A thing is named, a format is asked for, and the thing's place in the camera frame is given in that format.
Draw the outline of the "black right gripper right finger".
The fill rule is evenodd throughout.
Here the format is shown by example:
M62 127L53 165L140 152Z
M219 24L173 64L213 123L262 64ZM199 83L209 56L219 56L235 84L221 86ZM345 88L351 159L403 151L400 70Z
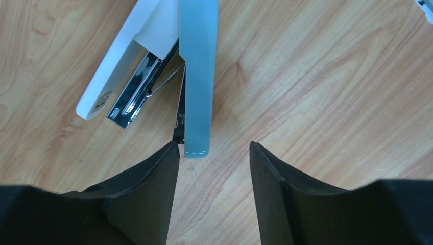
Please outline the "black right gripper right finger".
M262 244L432 244L432 181L322 182L250 143Z

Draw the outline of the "light blue white stapler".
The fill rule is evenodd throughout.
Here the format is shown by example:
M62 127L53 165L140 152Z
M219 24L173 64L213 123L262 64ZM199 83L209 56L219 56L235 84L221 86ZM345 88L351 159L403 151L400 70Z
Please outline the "light blue white stapler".
M189 159L208 155L218 34L218 1L137 1L76 106L84 120L98 115L140 50L146 54L107 117L126 128L176 56L183 73L173 141Z

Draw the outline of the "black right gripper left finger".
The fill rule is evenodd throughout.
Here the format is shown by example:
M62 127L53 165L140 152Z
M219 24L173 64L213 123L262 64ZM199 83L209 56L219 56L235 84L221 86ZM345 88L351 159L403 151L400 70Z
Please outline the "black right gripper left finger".
M165 244L179 170L177 143L84 191L1 186L1 244Z

